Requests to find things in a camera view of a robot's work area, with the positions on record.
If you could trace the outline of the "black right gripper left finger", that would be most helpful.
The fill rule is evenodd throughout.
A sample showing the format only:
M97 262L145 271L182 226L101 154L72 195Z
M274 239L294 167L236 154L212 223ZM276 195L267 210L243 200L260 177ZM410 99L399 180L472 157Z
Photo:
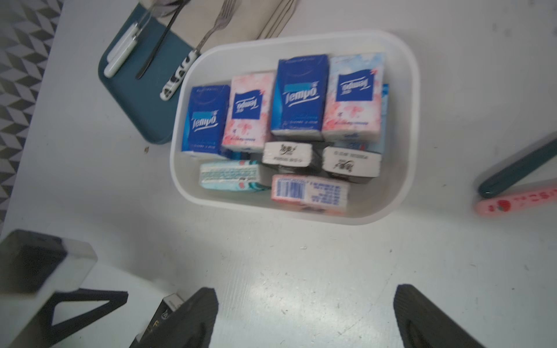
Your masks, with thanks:
M139 346L208 347L218 308L216 290L203 287L187 300L184 299L184 304L165 323L145 336Z

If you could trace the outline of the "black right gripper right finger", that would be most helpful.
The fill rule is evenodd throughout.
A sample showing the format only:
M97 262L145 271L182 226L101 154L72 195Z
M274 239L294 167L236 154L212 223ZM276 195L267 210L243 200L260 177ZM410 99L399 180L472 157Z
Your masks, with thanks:
M410 284L400 284L396 288L393 308L405 347L482 346L436 304Z

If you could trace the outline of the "black tissue pack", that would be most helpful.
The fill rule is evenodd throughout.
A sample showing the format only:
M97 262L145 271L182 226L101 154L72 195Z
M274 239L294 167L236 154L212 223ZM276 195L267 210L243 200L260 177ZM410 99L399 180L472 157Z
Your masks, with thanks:
M328 146L322 153L322 170L332 178L367 184L379 177L381 161L377 153Z
M182 306L182 304L184 304L184 299L178 292L164 297L156 309L155 314L149 321L146 329L136 335L129 347L138 347L139 343L143 338L145 338L145 336L148 336L154 329L165 323L166 320L168 320L168 318Z
M268 142L262 162L284 173L318 174L321 171L321 156L309 143Z

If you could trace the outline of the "teal tissue pack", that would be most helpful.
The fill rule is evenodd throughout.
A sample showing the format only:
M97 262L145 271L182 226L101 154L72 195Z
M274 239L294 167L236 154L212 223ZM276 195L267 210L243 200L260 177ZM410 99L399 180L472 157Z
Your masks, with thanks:
M200 185L216 191L266 191L276 174L256 160L207 162L200 165Z

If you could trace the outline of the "light blue tissue pack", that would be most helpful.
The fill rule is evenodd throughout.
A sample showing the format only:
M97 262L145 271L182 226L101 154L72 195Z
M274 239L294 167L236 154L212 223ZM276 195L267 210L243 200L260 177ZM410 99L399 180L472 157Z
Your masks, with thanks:
M355 150L373 152L382 155L384 153L384 147L386 142L389 93L390 93L389 84L384 84L381 92L381 132L378 138L370 142L339 141L339 142L335 142L334 145L345 149L355 149Z

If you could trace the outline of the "blue Vinda tissue pack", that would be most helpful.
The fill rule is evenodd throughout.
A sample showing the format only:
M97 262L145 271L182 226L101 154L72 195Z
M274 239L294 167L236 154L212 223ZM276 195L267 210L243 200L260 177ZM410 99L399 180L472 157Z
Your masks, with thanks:
M230 92L229 85L192 88L184 124L182 152L204 158L228 159L232 156L222 146Z

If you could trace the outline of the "white storage box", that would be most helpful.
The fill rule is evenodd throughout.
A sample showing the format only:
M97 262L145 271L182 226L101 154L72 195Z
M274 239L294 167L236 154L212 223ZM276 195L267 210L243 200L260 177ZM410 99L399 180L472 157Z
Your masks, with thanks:
M200 186L200 161L181 150L192 87L229 81L235 75L266 72L279 59L303 55L353 55L383 52L390 86L386 144L381 174L350 192L341 216L297 211L271 200L265 192L210 191ZM416 172L421 77L416 57L399 37L383 30L356 30L216 46L202 54L186 74L178 98L170 154L170 173L177 191L194 204L348 226L380 220L406 198Z

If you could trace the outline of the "pink blue tissue pack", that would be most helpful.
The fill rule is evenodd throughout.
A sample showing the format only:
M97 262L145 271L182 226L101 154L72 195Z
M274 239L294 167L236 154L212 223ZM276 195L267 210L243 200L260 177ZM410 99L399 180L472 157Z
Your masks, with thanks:
M332 57L321 133L327 142L370 142L381 132L385 54Z

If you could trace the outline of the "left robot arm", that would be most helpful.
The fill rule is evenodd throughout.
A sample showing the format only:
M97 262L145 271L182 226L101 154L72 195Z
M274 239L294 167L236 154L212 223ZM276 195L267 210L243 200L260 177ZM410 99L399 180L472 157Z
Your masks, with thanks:
M126 291L82 288L98 257L75 239L14 230L1 241L1 346L51 347L127 303ZM54 322L62 302L100 302Z

